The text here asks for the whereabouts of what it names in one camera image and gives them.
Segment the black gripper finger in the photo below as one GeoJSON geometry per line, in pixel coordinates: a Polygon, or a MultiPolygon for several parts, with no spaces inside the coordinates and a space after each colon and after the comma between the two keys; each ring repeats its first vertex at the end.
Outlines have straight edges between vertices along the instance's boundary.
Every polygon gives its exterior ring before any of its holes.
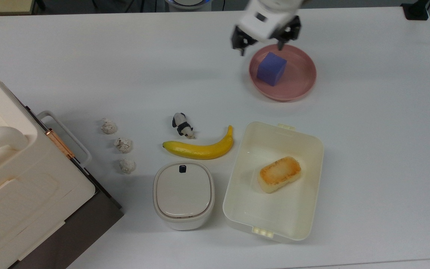
{"type": "Polygon", "coordinates": [[[245,55],[246,48],[256,44],[256,40],[240,29],[238,25],[234,26],[231,36],[232,49],[240,52],[241,56],[245,55]]]}
{"type": "Polygon", "coordinates": [[[298,39],[301,27],[300,17],[296,15],[291,21],[275,31],[278,51],[282,51],[285,44],[290,40],[298,39]]]}

